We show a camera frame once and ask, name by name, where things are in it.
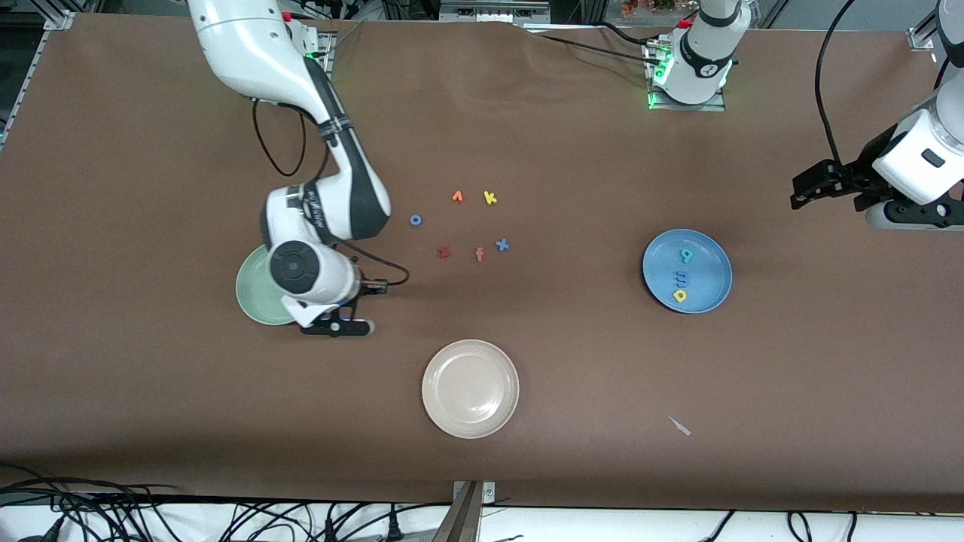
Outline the green plate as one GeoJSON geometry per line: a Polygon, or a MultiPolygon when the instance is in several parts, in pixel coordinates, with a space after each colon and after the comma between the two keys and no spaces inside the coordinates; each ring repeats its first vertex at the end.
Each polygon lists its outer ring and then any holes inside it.
{"type": "Polygon", "coordinates": [[[282,326],[295,322],[282,304],[285,292],[271,277],[268,250],[264,245],[252,251],[239,268],[235,293],[241,311],[256,323],[282,326]]]}

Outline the beige plate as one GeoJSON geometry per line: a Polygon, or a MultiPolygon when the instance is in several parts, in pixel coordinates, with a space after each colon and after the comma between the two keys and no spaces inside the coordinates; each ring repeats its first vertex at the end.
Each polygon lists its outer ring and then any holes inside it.
{"type": "Polygon", "coordinates": [[[502,429],[519,397],[516,367],[502,349],[484,340],[458,340],[438,350],[421,383],[423,407],[434,425],[464,440],[502,429]]]}

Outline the blue plate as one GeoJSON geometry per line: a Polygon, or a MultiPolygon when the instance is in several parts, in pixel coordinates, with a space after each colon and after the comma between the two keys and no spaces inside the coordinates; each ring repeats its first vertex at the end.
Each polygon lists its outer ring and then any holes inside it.
{"type": "Polygon", "coordinates": [[[643,251],[640,275],[648,292],[662,306],[678,313],[699,315],[714,311],[728,297],[733,284],[733,269],[726,251],[712,237],[689,229],[666,230],[654,237],[643,251]],[[679,251],[692,250],[688,263],[679,259],[679,251]],[[688,299],[677,303],[673,292],[673,273],[690,274],[688,299]]]}

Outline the dark grey metal bar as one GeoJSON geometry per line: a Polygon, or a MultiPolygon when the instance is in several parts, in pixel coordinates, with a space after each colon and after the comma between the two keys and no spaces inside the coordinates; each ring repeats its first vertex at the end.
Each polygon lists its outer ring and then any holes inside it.
{"type": "Polygon", "coordinates": [[[457,483],[455,496],[431,542],[477,542],[485,481],[457,483]]]}

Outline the grey metal box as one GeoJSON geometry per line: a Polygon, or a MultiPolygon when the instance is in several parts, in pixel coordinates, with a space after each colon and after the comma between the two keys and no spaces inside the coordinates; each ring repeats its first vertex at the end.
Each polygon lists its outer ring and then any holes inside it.
{"type": "Polygon", "coordinates": [[[551,4],[548,0],[440,0],[438,20],[550,24],[551,4]]]}

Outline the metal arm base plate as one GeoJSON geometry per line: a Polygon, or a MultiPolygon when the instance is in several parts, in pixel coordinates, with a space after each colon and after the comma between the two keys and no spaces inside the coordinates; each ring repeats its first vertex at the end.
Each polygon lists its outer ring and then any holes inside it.
{"type": "Polygon", "coordinates": [[[255,41],[255,61],[250,69],[252,82],[247,96],[268,102],[285,103],[304,110],[320,102],[309,65],[319,65],[327,75],[333,69],[331,41],[322,36],[322,48],[304,52],[280,31],[269,31],[255,41]]]}
{"type": "Polygon", "coordinates": [[[665,40],[647,41],[641,51],[645,59],[652,61],[646,68],[648,109],[725,110],[722,88],[732,68],[731,61],[720,66],[706,64],[693,68],[677,55],[677,44],[665,40]]]}

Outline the small metal table bracket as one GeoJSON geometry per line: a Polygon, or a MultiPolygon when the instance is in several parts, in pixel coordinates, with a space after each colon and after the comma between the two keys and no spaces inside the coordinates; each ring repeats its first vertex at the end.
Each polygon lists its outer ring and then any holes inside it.
{"type": "MultiPolygon", "coordinates": [[[[458,498],[459,494],[462,493],[462,487],[467,484],[465,481],[455,481],[453,484],[453,495],[452,501],[458,498]]],[[[493,505],[496,503],[496,481],[493,480],[481,480],[478,483],[481,494],[482,494],[482,504],[486,507],[487,505],[493,505]]]]}

